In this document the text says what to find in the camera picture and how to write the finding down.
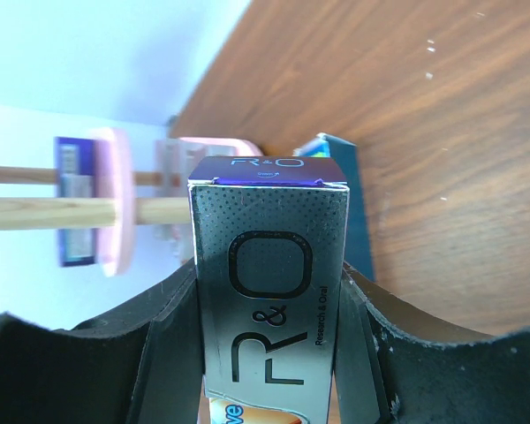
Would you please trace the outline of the silver R&O sensitive toothpaste box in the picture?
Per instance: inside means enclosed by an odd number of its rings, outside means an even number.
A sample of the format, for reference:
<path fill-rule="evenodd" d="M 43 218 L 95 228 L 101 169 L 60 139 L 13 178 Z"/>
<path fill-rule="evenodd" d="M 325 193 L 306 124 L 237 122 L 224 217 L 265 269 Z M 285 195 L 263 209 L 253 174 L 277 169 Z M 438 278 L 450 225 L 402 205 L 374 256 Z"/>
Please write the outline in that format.
<path fill-rule="evenodd" d="M 349 187 L 324 157 L 208 156 L 188 179 L 216 423 L 329 416 Z"/>

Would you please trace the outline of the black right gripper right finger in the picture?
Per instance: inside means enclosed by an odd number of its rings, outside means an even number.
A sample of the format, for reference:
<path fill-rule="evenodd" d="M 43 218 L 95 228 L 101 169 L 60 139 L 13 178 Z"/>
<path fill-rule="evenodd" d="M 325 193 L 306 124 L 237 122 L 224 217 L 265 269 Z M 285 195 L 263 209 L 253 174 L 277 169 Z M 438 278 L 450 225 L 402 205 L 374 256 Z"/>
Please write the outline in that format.
<path fill-rule="evenodd" d="M 335 378 L 343 423 L 530 423 L 530 326 L 460 327 L 345 264 Z"/>

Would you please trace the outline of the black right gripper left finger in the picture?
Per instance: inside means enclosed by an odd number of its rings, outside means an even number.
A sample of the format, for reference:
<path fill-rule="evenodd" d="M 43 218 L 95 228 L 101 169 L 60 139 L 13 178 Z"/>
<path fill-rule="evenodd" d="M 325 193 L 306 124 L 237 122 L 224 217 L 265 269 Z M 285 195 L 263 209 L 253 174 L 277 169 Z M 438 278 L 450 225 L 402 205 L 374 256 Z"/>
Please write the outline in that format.
<path fill-rule="evenodd" d="M 0 423 L 194 423 L 202 374 L 192 262 L 74 329 L 0 314 Z"/>

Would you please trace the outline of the purple toothpaste box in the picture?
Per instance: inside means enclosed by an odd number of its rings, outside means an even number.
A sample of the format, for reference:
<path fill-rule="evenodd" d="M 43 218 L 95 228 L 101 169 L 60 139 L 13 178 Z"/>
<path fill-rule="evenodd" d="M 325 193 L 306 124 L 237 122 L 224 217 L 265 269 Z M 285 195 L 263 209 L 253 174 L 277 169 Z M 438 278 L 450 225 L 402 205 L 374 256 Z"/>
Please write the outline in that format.
<path fill-rule="evenodd" d="M 96 197 L 95 142 L 56 137 L 56 195 L 71 206 Z M 96 232 L 92 227 L 57 230 L 59 265 L 63 268 L 95 264 Z"/>

